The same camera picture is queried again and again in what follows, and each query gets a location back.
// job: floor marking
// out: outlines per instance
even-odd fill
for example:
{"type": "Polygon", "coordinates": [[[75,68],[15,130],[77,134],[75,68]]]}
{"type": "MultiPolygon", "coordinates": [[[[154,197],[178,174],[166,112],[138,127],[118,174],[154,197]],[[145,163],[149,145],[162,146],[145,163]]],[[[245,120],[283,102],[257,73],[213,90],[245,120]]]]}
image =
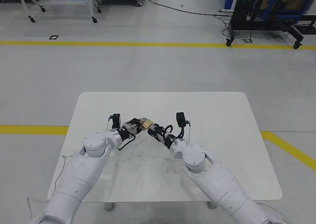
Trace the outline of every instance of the floor marking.
{"type": "Polygon", "coordinates": [[[0,125],[0,134],[48,134],[65,136],[67,126],[0,125]]]}
{"type": "Polygon", "coordinates": [[[283,139],[279,138],[272,132],[260,131],[260,133],[263,139],[269,140],[270,142],[275,144],[277,147],[281,148],[282,150],[292,155],[293,157],[295,157],[297,160],[299,160],[306,166],[310,167],[312,170],[316,171],[316,160],[309,157],[305,153],[301,152],[294,146],[288,144],[287,142],[285,142],[283,139]]]}
{"type": "MultiPolygon", "coordinates": [[[[39,134],[65,136],[68,126],[38,126],[38,125],[0,125],[0,134],[39,134]]],[[[260,131],[263,139],[268,140],[281,148],[297,160],[316,171],[316,161],[301,152],[294,146],[288,144],[272,132],[260,131]]]]}
{"type": "MultiPolygon", "coordinates": [[[[228,48],[226,44],[215,43],[160,43],[160,42],[83,42],[83,41],[0,41],[0,45],[24,46],[140,46],[140,47],[166,47],[166,48],[228,48]]],[[[233,44],[229,48],[236,49],[292,49],[292,45],[259,45],[259,44],[233,44]]],[[[301,46],[299,50],[316,50],[316,46],[301,46]]]]}

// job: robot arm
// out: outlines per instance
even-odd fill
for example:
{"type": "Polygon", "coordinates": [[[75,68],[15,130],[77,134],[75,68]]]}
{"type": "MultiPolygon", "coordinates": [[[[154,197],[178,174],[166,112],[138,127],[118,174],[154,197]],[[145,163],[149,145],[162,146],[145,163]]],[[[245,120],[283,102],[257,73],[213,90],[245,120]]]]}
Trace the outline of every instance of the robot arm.
{"type": "Polygon", "coordinates": [[[261,209],[243,191],[236,177],[206,149],[187,144],[180,134],[178,137],[167,132],[158,124],[148,129],[148,134],[163,143],[174,158],[182,159],[183,171],[211,200],[221,206],[239,224],[286,223],[261,209]],[[206,170],[206,161],[211,167],[206,170]]]}
{"type": "Polygon", "coordinates": [[[118,149],[126,139],[134,139],[150,124],[152,121],[146,118],[134,118],[122,127],[87,136],[82,147],[66,164],[58,189],[48,206],[30,224],[71,224],[81,202],[96,185],[111,151],[118,149]]]}

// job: caster wheel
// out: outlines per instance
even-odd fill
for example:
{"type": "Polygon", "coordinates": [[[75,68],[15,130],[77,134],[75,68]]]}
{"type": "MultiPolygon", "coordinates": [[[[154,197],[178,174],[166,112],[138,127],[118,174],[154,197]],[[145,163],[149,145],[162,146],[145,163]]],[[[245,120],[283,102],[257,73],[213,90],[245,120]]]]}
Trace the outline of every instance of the caster wheel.
{"type": "Polygon", "coordinates": [[[300,45],[301,45],[300,43],[296,43],[296,42],[295,42],[295,44],[294,44],[294,49],[298,49],[298,48],[300,47],[300,45]]]}

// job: white table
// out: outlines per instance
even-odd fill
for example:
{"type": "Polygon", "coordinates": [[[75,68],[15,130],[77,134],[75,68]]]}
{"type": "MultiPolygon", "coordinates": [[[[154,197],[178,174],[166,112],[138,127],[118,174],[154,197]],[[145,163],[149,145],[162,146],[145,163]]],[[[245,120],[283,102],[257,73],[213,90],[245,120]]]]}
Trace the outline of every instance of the white table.
{"type": "MultiPolygon", "coordinates": [[[[278,200],[277,181],[254,115],[242,92],[84,92],[80,95],[64,141],[62,155],[73,154],[84,137],[105,131],[108,116],[121,114],[122,123],[146,117],[162,126],[172,124],[179,134],[175,113],[192,122],[190,142],[208,149],[239,180],[254,200],[278,200]]],[[[185,130],[188,138],[189,127],[185,130]]],[[[113,151],[92,191],[83,202],[209,201],[180,168],[167,148],[142,132],[122,151],[113,151]]]]}

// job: metal stand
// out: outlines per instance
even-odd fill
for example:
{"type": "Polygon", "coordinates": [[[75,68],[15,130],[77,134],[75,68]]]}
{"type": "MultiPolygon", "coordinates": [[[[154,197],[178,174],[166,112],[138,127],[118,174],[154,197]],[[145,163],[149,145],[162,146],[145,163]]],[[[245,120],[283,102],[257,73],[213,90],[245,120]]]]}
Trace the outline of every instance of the metal stand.
{"type": "Polygon", "coordinates": [[[316,35],[316,28],[313,26],[316,22],[316,16],[309,26],[295,26],[295,28],[304,35],[316,35]]]}
{"type": "Polygon", "coordinates": [[[114,203],[113,202],[106,202],[104,203],[104,210],[106,212],[111,212],[114,209],[114,203]]]}
{"type": "MultiPolygon", "coordinates": [[[[95,16],[93,15],[91,0],[87,0],[87,1],[88,1],[88,4],[89,4],[89,7],[90,7],[90,13],[91,13],[92,21],[93,21],[94,23],[97,23],[97,19],[96,19],[95,16]]],[[[33,2],[34,4],[36,4],[36,5],[38,5],[38,6],[40,7],[41,11],[46,12],[46,9],[45,9],[42,5],[40,5],[36,0],[32,0],[32,2],[33,2]]],[[[35,19],[31,17],[30,12],[29,12],[29,10],[28,10],[27,7],[26,7],[25,0],[21,0],[21,3],[22,3],[22,6],[24,7],[24,9],[25,9],[25,11],[26,11],[26,13],[27,13],[28,18],[31,20],[31,22],[36,22],[35,19]]],[[[101,9],[99,8],[99,2],[98,2],[98,4],[96,4],[96,2],[94,2],[94,4],[95,4],[95,6],[97,7],[98,12],[101,12],[101,9]]]]}
{"type": "Polygon", "coordinates": [[[226,39],[226,46],[230,46],[231,43],[234,41],[234,30],[269,30],[288,32],[296,39],[294,49],[299,48],[304,37],[297,30],[295,30],[292,24],[290,24],[289,22],[274,20],[274,14],[278,9],[278,5],[281,3],[281,0],[277,1],[276,6],[271,11],[269,19],[264,21],[255,21],[258,13],[257,11],[260,9],[262,2],[262,0],[258,0],[258,2],[255,4],[255,10],[253,11],[250,20],[247,21],[247,16],[250,10],[250,2],[242,0],[237,1],[234,8],[234,13],[229,22],[230,38],[226,39]]]}
{"type": "Polygon", "coordinates": [[[94,23],[97,23],[97,19],[96,19],[95,16],[93,15],[91,0],[88,0],[88,3],[89,3],[89,7],[90,7],[90,12],[91,12],[92,21],[93,21],[94,23]]]}
{"type": "MultiPolygon", "coordinates": [[[[34,4],[37,4],[40,8],[41,8],[41,11],[43,12],[46,12],[46,9],[44,7],[42,7],[42,5],[40,5],[36,0],[32,0],[32,2],[34,4]]],[[[21,3],[22,3],[22,6],[24,7],[26,13],[27,13],[27,16],[29,17],[29,19],[31,20],[31,22],[35,22],[34,18],[31,17],[30,13],[29,13],[29,10],[27,9],[26,7],[26,3],[25,3],[25,0],[21,0],[21,3]]]]}
{"type": "Polygon", "coordinates": [[[216,209],[218,206],[212,202],[206,202],[207,206],[209,209],[214,210],[216,209]]]}
{"type": "Polygon", "coordinates": [[[96,6],[97,8],[97,12],[98,13],[102,13],[102,10],[100,9],[100,1],[98,0],[93,0],[93,4],[96,6]]]}

